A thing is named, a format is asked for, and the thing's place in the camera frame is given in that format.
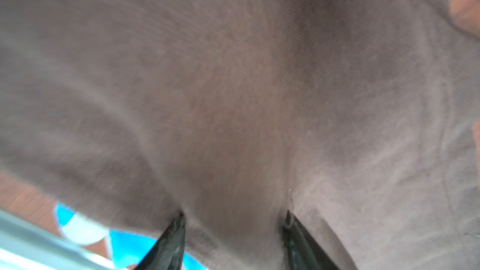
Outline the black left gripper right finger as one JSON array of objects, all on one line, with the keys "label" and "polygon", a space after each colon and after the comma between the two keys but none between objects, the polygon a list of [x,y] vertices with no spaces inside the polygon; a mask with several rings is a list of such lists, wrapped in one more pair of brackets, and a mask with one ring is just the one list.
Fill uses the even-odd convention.
[{"label": "black left gripper right finger", "polygon": [[282,240],[290,270],[340,270],[290,210],[282,225]]}]

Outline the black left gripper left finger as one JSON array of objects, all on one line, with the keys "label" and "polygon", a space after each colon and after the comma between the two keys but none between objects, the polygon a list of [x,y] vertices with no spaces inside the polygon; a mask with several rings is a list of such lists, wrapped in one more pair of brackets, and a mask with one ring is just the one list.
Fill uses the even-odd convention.
[{"label": "black left gripper left finger", "polygon": [[134,270],[181,270],[185,235],[186,219],[180,212]]}]

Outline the brown trousers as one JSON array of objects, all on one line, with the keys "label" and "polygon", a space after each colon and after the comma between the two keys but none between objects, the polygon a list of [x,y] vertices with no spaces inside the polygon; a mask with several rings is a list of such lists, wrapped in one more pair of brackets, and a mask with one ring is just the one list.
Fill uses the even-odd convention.
[{"label": "brown trousers", "polygon": [[1,0],[1,168],[212,270],[477,270],[480,0]]}]

